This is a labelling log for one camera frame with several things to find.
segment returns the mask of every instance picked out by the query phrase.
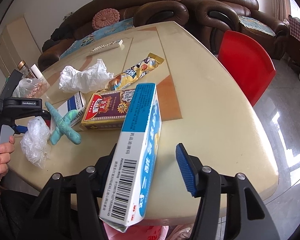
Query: qr code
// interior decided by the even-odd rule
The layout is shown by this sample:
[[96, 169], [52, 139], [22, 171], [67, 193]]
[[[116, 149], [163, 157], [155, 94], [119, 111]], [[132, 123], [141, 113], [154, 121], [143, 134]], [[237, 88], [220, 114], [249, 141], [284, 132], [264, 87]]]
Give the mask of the qr code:
[[134, 90], [125, 91], [123, 94], [123, 101], [130, 102], [134, 94]]

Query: remote control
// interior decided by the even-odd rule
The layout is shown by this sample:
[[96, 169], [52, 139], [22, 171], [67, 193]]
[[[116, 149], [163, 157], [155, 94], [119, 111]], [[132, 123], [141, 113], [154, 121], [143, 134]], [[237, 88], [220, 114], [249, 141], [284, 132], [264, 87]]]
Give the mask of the remote control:
[[123, 40], [117, 40], [117, 41], [109, 42], [108, 44], [98, 46], [89, 52], [89, 56], [120, 47], [122, 45], [122, 43], [123, 43]]

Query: metal screw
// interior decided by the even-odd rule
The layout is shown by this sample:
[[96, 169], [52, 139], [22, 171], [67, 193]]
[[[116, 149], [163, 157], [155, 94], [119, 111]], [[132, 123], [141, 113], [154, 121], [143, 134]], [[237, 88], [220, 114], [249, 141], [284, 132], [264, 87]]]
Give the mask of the metal screw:
[[86, 168], [87, 173], [94, 173], [95, 170], [96, 170], [96, 168], [93, 167], [93, 166], [89, 166], [89, 167]]
[[202, 171], [205, 173], [209, 173], [209, 172], [211, 172], [211, 168], [209, 166], [203, 166]]
[[246, 175], [244, 175], [243, 173], [238, 173], [237, 178], [241, 179], [241, 180], [244, 180], [246, 178]]
[[61, 177], [60, 173], [55, 173], [55, 174], [52, 175], [52, 178], [54, 180], [60, 179], [60, 177]]

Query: red plaid cloth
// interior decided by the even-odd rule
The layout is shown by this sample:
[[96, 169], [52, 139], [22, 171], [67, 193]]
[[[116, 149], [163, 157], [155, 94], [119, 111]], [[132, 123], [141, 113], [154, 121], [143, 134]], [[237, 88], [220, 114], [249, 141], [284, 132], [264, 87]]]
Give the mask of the red plaid cloth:
[[300, 23], [289, 15], [290, 35], [300, 41]]

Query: gray tiled floor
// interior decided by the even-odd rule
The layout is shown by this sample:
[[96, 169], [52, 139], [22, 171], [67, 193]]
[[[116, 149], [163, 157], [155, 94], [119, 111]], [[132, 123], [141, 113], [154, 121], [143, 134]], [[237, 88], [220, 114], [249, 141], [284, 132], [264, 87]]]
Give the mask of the gray tiled floor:
[[[279, 171], [276, 192], [265, 200], [281, 240], [300, 223], [300, 81], [284, 60], [274, 60], [276, 76], [254, 106], [271, 143]], [[32, 195], [38, 191], [10, 171], [4, 186]], [[216, 239], [223, 239], [226, 218], [219, 220]]]

